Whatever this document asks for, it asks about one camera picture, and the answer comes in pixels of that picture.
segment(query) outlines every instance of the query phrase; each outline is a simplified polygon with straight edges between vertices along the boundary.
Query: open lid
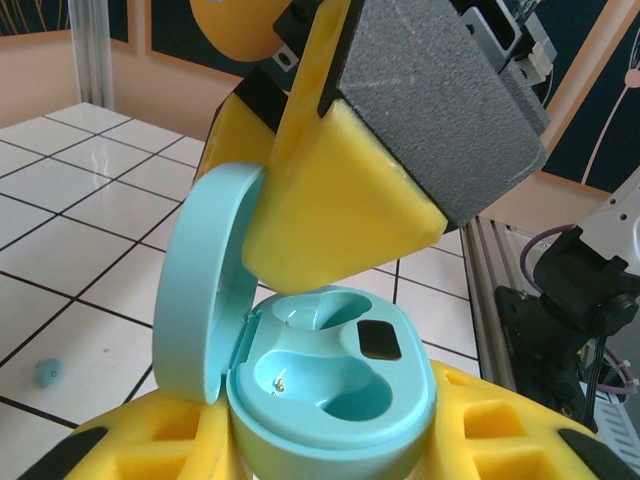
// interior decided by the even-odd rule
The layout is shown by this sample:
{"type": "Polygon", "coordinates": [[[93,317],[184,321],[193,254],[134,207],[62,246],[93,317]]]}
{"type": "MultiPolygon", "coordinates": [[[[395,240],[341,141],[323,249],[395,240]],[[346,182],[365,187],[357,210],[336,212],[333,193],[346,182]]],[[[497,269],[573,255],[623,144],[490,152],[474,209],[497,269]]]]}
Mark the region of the open lid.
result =
{"type": "Polygon", "coordinates": [[[222,164],[193,187],[162,266],[153,325],[159,387],[214,403],[233,360],[257,279],[242,243],[262,184],[261,165],[222,164]]]}

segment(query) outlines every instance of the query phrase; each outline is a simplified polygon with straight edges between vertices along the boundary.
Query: yellow foam block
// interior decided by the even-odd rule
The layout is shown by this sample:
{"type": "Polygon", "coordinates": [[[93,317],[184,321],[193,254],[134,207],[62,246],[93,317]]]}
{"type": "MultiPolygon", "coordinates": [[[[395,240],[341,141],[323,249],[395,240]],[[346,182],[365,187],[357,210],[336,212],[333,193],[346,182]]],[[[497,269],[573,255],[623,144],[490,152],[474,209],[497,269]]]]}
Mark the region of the yellow foam block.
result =
{"type": "Polygon", "coordinates": [[[289,0],[191,0],[193,16],[207,40],[239,62],[264,60],[280,48],[273,23],[287,5],[289,0]]]}
{"type": "Polygon", "coordinates": [[[244,243],[245,266],[286,294],[430,246],[447,224],[344,101],[317,113],[348,8],[317,11],[244,243]]]}
{"type": "Polygon", "coordinates": [[[266,163],[275,133],[235,93],[214,120],[196,180],[222,163],[266,163]]]}
{"type": "Polygon", "coordinates": [[[245,480],[226,395],[213,405],[152,392],[80,426],[109,431],[66,480],[245,480]]]}
{"type": "Polygon", "coordinates": [[[438,403],[412,480],[597,480],[558,435],[584,426],[432,361],[438,403]]]}

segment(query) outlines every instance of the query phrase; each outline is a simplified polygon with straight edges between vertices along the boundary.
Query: black rubber strip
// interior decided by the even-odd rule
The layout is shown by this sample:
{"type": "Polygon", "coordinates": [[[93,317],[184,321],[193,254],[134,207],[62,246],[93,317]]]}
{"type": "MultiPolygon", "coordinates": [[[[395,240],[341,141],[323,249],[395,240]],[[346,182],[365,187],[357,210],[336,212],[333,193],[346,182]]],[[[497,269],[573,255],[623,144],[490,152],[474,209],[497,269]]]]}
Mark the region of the black rubber strip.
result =
{"type": "Polygon", "coordinates": [[[255,67],[233,90],[274,133],[287,105],[287,94],[260,67],[255,67]]]}
{"type": "Polygon", "coordinates": [[[559,430],[558,434],[589,467],[598,480],[640,479],[640,476],[604,443],[568,428],[559,430]]]}
{"type": "Polygon", "coordinates": [[[18,480],[64,480],[107,432],[96,427],[65,438],[18,480]]]}

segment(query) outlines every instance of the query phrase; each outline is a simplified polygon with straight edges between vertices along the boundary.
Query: gray foam pad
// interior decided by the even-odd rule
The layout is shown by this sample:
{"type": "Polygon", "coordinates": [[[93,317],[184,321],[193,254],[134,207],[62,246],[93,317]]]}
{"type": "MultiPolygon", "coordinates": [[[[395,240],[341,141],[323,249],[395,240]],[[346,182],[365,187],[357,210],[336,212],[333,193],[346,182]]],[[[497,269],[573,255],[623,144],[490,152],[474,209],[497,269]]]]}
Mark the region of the gray foam pad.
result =
{"type": "Polygon", "coordinates": [[[320,110],[342,96],[449,229],[543,165],[536,132],[449,0],[353,0],[351,9],[360,15],[350,12],[320,110]]]}
{"type": "Polygon", "coordinates": [[[500,72],[500,79],[513,99],[518,104],[520,111],[527,119],[533,131],[540,135],[549,125],[549,116],[538,100],[533,90],[529,88],[522,76],[520,67],[510,60],[507,66],[500,72]]]}

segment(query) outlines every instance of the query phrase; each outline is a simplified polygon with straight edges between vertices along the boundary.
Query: yellow robot part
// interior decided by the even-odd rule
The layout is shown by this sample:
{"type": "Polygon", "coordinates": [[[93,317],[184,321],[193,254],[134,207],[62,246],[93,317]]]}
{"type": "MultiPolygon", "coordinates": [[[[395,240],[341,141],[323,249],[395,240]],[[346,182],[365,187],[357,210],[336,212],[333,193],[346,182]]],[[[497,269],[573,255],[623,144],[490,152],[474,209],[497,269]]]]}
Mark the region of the yellow robot part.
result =
{"type": "Polygon", "coordinates": [[[207,40],[239,62],[269,58],[282,45],[273,23],[289,0],[191,0],[191,11],[207,40]]]}
{"type": "Polygon", "coordinates": [[[225,395],[213,405],[159,391],[97,417],[73,432],[107,434],[66,480],[245,480],[225,395]]]}
{"type": "Polygon", "coordinates": [[[267,163],[274,139],[275,133],[232,93],[213,121],[195,180],[222,163],[267,163]]]}
{"type": "Polygon", "coordinates": [[[302,293],[438,241],[447,220],[349,105],[318,103],[350,0],[319,7],[243,246],[245,266],[302,293]]]}
{"type": "Polygon", "coordinates": [[[411,480],[597,480],[558,434],[591,431],[525,397],[431,362],[436,414],[411,480]]]}

